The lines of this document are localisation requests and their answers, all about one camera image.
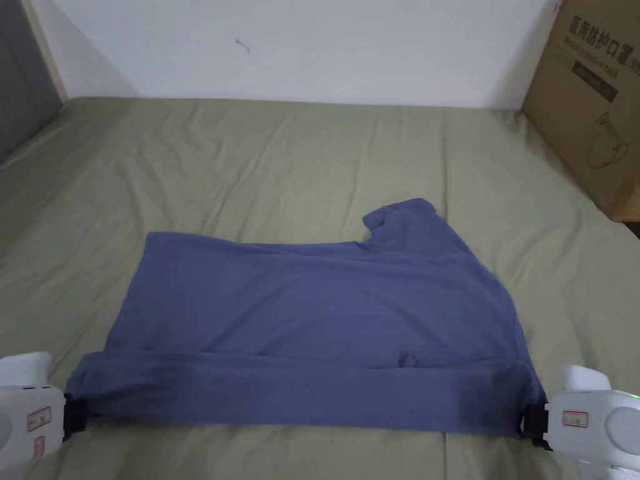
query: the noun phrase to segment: folded t-shirt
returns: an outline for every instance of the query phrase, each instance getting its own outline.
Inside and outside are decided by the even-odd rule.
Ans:
[[[67,391],[163,424],[519,434],[546,397],[507,290],[423,199],[364,222],[333,244],[149,234]]]

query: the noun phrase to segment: green bed sheet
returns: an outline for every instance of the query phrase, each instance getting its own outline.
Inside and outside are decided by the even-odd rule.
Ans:
[[[0,170],[0,355],[51,352],[51,382],[63,388],[81,357],[102,348],[150,230],[362,240],[363,214],[413,197],[429,200],[509,289],[549,394],[567,364],[640,392],[640,241],[593,205],[522,114],[488,110],[70,101]],[[505,438],[98,422],[30,478],[575,473]]]

